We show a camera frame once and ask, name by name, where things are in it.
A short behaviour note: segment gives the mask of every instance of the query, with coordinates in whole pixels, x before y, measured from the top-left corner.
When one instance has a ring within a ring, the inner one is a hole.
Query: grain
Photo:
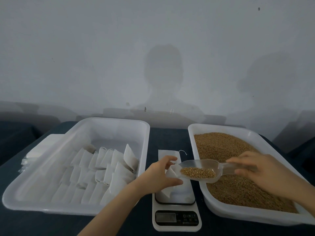
[[[258,152],[253,146],[234,136],[212,132],[195,135],[200,159],[225,162],[245,151]],[[237,175],[223,175],[207,188],[214,198],[231,205],[298,213],[291,200],[272,195],[254,182]]]
[[[215,173],[212,169],[202,169],[198,167],[185,167],[180,172],[191,178],[209,179],[214,178]]]

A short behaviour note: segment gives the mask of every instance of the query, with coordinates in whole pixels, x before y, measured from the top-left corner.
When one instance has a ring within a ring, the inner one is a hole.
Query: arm
[[[160,161],[153,163],[105,206],[79,235],[116,235],[141,197],[158,192],[166,187],[181,185],[182,180],[165,176],[165,169],[173,165],[170,162],[171,160],[177,160],[177,157],[165,156]]]
[[[226,162],[256,166],[258,171],[237,169],[239,176],[249,178],[271,194],[293,200],[315,217],[315,187],[294,174],[271,155],[244,152]]]

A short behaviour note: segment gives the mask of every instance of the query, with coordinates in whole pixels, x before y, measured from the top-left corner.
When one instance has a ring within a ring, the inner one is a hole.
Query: plastic scoop
[[[184,175],[180,172],[182,168],[186,167],[197,167],[201,169],[211,169],[215,173],[214,178],[192,178],[190,176]],[[170,166],[173,170],[177,178],[187,178],[190,180],[201,181],[206,183],[215,183],[219,180],[222,175],[234,175],[234,171],[236,169],[248,169],[251,171],[256,172],[257,167],[255,166],[248,166],[239,163],[219,163],[216,160],[211,159],[203,159],[203,160],[187,160],[183,161],[180,164],[175,164]]]

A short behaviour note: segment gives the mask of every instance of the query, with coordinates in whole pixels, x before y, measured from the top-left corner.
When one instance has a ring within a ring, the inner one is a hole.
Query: forearm
[[[92,219],[79,235],[116,235],[141,197],[136,184],[130,183]]]
[[[303,208],[315,217],[315,187],[301,179],[300,183],[294,187],[294,192],[291,200],[303,206]]]

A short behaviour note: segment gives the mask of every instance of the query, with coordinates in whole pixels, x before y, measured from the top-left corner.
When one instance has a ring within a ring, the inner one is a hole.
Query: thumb
[[[236,169],[235,174],[237,174],[238,176],[248,178],[252,181],[254,180],[254,172],[247,169]]]
[[[177,185],[182,185],[183,181],[179,178],[166,178],[166,187],[171,187],[171,186],[177,186]]]

